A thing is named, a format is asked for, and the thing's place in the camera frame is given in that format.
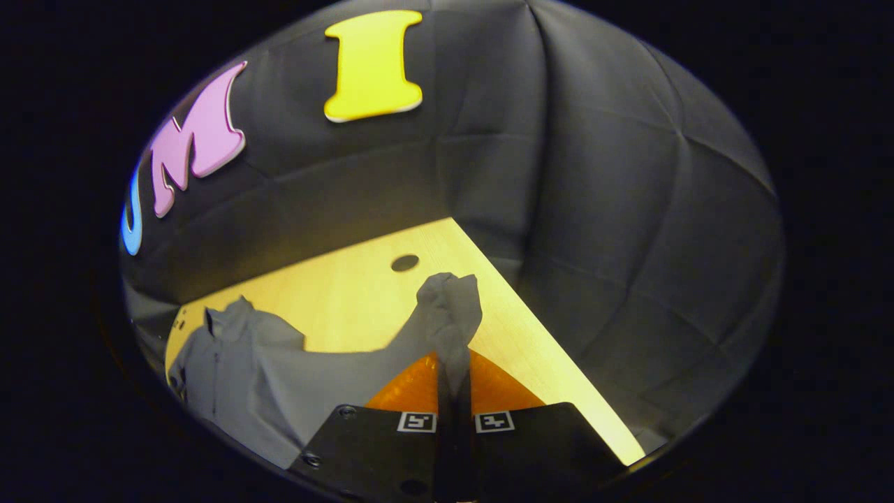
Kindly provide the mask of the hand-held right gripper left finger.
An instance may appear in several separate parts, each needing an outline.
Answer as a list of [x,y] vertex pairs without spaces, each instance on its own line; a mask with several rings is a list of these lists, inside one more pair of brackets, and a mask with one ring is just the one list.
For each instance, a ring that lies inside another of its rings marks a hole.
[[434,502],[438,363],[423,356],[364,405],[336,405],[290,473],[345,502]]

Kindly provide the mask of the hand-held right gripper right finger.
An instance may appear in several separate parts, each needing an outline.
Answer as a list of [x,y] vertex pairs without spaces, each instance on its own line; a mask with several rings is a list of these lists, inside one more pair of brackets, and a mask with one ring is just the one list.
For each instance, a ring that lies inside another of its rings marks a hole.
[[479,502],[584,502],[626,471],[574,404],[546,404],[470,354]]

